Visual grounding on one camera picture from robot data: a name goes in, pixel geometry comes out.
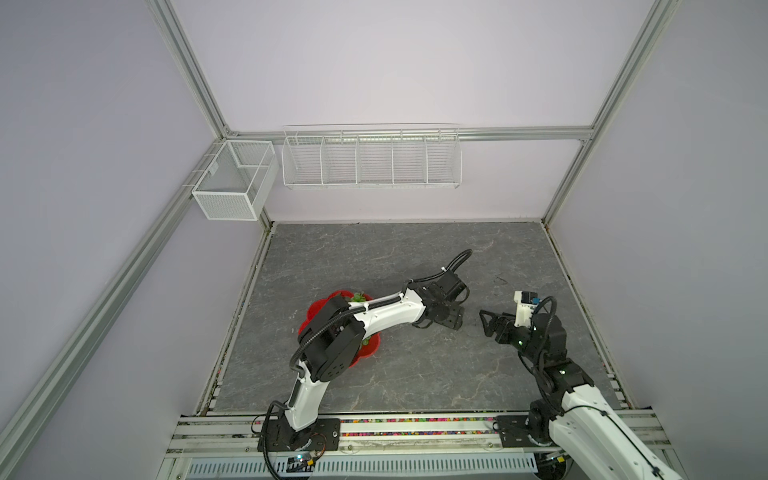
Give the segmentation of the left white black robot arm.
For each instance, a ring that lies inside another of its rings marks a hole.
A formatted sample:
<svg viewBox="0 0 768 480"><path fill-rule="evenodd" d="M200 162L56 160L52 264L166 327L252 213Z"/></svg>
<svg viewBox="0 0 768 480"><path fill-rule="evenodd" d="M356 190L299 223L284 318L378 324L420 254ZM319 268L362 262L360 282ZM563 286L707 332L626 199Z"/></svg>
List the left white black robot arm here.
<svg viewBox="0 0 768 480"><path fill-rule="evenodd" d="M298 348L289 360L296 379L287 401L270 403L258 434L260 450L296 451L316 438L325 440L326 449L336 449L332 436L340 431L340 421L319 420L331 381L354 363L364 339L384 330L405 324L460 329L470 290L457 270L471 255L466 249L437 273L411 279L388 296L362 302L341 295L328 298L298 335Z"/></svg>

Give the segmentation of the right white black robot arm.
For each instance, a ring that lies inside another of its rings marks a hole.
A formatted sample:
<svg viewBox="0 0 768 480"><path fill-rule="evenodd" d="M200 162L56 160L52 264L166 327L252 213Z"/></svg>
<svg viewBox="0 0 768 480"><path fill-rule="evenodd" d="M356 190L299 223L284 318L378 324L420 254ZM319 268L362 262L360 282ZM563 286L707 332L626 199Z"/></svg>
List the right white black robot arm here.
<svg viewBox="0 0 768 480"><path fill-rule="evenodd" d="M540 398L525 424L538 445L552 444L591 479L679 479L610 407L593 379L569 357L557 300L523 292L515 313L481 310L484 334L517 350Z"/></svg>

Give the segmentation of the red flower-shaped fruit bowl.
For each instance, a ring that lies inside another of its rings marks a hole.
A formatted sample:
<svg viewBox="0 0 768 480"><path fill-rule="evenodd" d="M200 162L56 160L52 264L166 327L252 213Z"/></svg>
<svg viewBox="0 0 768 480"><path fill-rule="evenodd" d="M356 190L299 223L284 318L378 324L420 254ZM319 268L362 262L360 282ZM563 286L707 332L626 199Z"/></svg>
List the red flower-shaped fruit bowl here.
<svg viewBox="0 0 768 480"><path fill-rule="evenodd" d="M303 331L309 326L310 322L313 320L313 318L316 316L316 314L322 309L322 307L333 297L341 296L344 297L347 301L350 301L350 298L355 294L356 292L348 291L348 290L337 290L333 293L331 293L326 299L317 300L314 303L311 304L309 309L306 313L306 319L299 327L298 336L301 336ZM367 297L367 301L372 300L372 297L366 293L364 293ZM374 334L372 336L366 337L363 342L361 343L361 346L356 353L351 366L355 366L360 360L370 358L372 357L379 349L381 343L381 338L379 334Z"/></svg>

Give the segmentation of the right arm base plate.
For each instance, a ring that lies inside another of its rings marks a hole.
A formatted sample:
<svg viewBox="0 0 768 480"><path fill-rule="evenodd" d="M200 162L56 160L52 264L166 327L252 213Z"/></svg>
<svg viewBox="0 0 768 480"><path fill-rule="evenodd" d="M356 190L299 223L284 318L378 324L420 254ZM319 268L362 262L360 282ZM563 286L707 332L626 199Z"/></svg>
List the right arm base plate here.
<svg viewBox="0 0 768 480"><path fill-rule="evenodd" d="M548 420L539 413L498 415L494 421L504 448L547 447L552 444Z"/></svg>

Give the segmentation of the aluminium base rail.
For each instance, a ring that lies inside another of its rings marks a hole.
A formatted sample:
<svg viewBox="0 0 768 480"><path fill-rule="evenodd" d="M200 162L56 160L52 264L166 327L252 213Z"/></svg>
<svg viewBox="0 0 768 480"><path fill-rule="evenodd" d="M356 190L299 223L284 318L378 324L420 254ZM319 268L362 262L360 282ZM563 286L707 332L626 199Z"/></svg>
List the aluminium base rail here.
<svg viewBox="0 0 768 480"><path fill-rule="evenodd" d="M504 448L494 421L524 412L330 414L339 418L337 451L258 450L257 415L183 417L163 458L160 479L456 479L575 478L559 447Z"/></svg>

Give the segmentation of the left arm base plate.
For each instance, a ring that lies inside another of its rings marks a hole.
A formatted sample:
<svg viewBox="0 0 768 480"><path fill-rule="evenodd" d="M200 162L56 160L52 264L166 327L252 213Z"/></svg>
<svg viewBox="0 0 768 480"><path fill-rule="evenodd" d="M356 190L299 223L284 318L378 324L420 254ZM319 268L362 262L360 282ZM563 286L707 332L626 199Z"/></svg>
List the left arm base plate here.
<svg viewBox="0 0 768 480"><path fill-rule="evenodd" d="M269 453L292 451L337 451L341 439L339 418L319 418L312 425L294 430L284 416L271 417L267 433L261 434L258 450Z"/></svg>

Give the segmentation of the white mesh wall basket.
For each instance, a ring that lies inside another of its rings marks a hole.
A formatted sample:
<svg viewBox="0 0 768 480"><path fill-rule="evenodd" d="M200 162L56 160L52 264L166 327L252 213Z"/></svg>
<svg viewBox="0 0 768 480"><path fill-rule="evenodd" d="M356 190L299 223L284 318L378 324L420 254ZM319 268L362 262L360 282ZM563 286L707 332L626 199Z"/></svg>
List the white mesh wall basket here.
<svg viewBox="0 0 768 480"><path fill-rule="evenodd" d="M278 173L271 142L225 140L192 194L208 220L258 221Z"/></svg>

